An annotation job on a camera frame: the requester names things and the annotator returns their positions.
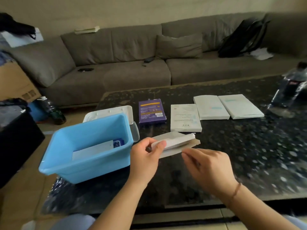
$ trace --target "hand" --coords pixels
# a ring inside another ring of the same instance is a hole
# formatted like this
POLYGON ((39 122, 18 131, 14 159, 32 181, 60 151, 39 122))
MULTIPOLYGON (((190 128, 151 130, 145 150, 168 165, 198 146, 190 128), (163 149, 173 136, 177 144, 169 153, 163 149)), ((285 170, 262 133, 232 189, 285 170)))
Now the hand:
POLYGON ((207 192, 228 202, 238 182, 232 171, 228 155, 209 149, 185 148, 182 158, 197 183, 207 192))
POLYGON ((155 175, 159 157, 166 146, 166 141, 161 141, 152 152, 148 153, 146 147, 150 147, 153 142, 156 140, 148 137, 131 148, 129 181, 146 187, 155 175))

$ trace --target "beige wall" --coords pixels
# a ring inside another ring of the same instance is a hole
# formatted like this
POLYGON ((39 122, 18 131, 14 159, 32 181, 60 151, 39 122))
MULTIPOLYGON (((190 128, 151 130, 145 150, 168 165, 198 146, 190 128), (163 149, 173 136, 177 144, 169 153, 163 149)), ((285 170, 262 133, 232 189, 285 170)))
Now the beige wall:
POLYGON ((39 27, 44 38, 99 25, 156 24, 250 11, 306 11, 307 0, 1 0, 0 11, 39 27))

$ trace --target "black marble table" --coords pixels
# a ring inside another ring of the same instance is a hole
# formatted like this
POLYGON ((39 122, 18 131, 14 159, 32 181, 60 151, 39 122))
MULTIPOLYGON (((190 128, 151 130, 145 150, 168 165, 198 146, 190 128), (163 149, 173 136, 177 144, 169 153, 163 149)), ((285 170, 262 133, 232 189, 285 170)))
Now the black marble table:
MULTIPOLYGON (((97 110, 131 105, 138 123, 138 102, 160 98, 166 124, 139 127, 140 138, 170 130, 170 105, 193 103, 198 95, 243 94, 265 117, 242 120, 204 120, 196 134, 199 148, 226 152, 239 182, 262 200, 307 197, 307 105, 296 100, 279 116, 268 109, 281 76, 214 81, 189 85, 106 93, 97 110)), ((43 213, 101 213, 128 178, 129 167, 72 185, 62 178, 55 182, 43 213)), ((220 207, 221 202, 205 193, 191 178, 181 154, 159 160, 156 175, 139 202, 137 213, 157 213, 189 207, 220 207)))

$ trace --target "bottle cap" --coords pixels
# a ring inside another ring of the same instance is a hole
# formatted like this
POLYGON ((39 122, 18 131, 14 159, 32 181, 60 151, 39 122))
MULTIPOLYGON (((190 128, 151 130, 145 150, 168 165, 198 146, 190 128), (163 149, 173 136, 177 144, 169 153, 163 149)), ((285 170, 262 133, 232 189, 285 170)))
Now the bottle cap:
POLYGON ((307 68, 307 63, 306 62, 299 62, 297 65, 298 69, 306 69, 307 68))

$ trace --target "light blue pants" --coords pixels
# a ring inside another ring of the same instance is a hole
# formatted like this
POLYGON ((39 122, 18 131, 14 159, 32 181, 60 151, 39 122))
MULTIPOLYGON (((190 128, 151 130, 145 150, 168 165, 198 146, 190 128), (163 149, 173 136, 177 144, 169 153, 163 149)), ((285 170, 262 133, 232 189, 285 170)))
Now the light blue pants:
MULTIPOLYGON (((291 216, 284 217, 299 229, 307 230, 307 224, 300 221, 298 218, 291 216)), ((59 220, 50 230, 87 230, 94 222, 95 219, 92 216, 75 214, 59 220)))

